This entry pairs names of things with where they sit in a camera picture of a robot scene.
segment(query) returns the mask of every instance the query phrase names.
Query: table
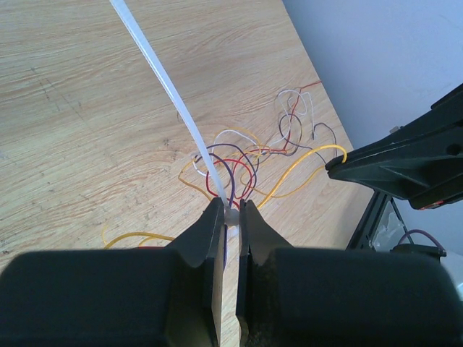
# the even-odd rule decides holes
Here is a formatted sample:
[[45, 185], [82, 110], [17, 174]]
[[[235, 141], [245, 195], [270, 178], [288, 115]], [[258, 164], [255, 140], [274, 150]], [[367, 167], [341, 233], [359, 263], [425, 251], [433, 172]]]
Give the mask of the table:
[[[280, 0], [127, 5], [207, 143], [227, 127], [269, 140], [282, 112], [278, 92], [318, 80]], [[177, 174], [195, 144], [110, 3], [10, 0], [0, 18], [0, 268], [34, 249], [101, 248], [104, 228], [107, 239], [130, 231], [176, 236], [193, 223], [208, 201]], [[310, 93], [316, 121], [352, 149], [322, 84]], [[303, 121], [305, 143], [333, 142], [323, 130], [312, 141], [310, 119]], [[224, 139], [244, 144], [233, 134]], [[268, 191], [302, 153], [272, 159], [261, 187]], [[281, 190], [319, 165], [308, 158]], [[185, 177], [204, 187], [194, 171]], [[294, 245], [343, 248], [370, 196], [322, 173], [261, 213]], [[238, 346], [237, 258], [230, 232], [222, 346]]]

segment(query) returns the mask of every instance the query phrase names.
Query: white wall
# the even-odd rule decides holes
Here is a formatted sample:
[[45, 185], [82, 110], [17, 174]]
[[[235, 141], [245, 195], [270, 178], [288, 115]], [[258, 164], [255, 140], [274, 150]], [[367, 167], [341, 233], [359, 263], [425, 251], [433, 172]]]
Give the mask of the white wall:
[[[463, 83], [462, 0], [284, 3], [354, 147], [410, 123]], [[463, 254], [463, 202], [429, 211], [397, 204], [408, 229]]]

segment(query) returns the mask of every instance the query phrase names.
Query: white plastic strip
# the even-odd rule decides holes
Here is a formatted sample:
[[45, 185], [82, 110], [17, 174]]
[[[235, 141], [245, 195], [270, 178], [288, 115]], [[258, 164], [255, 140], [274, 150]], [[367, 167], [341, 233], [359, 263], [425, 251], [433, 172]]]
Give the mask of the white plastic strip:
[[175, 89], [174, 83], [172, 83], [166, 70], [163, 68], [161, 61], [157, 57], [156, 53], [154, 53], [154, 50], [151, 48], [148, 40], [143, 34], [143, 31], [140, 29], [140, 26], [137, 24], [137, 21], [132, 16], [132, 13], [125, 4], [125, 1], [110, 1], [117, 14], [121, 18], [122, 22], [124, 23], [125, 27], [129, 31], [130, 35], [136, 42], [138, 48], [142, 51], [143, 56], [145, 56], [145, 59], [150, 64], [151, 69], [153, 69], [154, 73], [158, 77], [159, 82], [161, 82], [162, 86], [171, 98], [172, 103], [174, 103], [175, 108], [179, 112], [183, 121], [187, 125], [188, 130], [190, 131], [194, 141], [196, 142], [197, 148], [200, 150], [200, 153], [204, 160], [204, 164], [206, 168], [208, 168], [209, 173], [211, 174], [211, 178], [217, 188], [218, 195], [224, 202], [224, 205], [228, 206], [224, 186], [222, 185], [220, 177], [218, 177], [216, 168], [214, 168], [214, 164], [212, 163], [211, 157], [209, 156], [208, 149], [206, 148], [204, 140], [196, 127], [195, 121], [193, 121], [193, 118], [191, 117], [190, 112], [187, 110], [186, 105], [180, 97], [180, 94], [177, 92], [177, 89]]

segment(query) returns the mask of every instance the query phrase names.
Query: wooden table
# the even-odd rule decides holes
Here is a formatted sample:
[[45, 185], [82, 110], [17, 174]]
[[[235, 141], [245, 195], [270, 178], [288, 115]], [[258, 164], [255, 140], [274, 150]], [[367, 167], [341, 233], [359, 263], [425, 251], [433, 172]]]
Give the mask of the wooden table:
[[[318, 80], [280, 0], [127, 5], [207, 143], [226, 127], [275, 139], [278, 92]], [[130, 231], [176, 236], [193, 223], [208, 201], [177, 174], [195, 144], [110, 3], [10, 0], [0, 19], [0, 266], [34, 249], [101, 248], [105, 226], [113, 239]], [[309, 91], [315, 120], [351, 149], [323, 86]], [[333, 142], [323, 129], [312, 141], [310, 118], [303, 121], [305, 144]], [[246, 145], [233, 134], [224, 140]], [[260, 186], [268, 191], [303, 153], [273, 158], [259, 172]], [[281, 192], [320, 164], [308, 158]], [[204, 187], [193, 170], [185, 177]], [[370, 196], [321, 173], [261, 213], [294, 245], [342, 248]], [[238, 241], [230, 234], [222, 345], [238, 346]]]

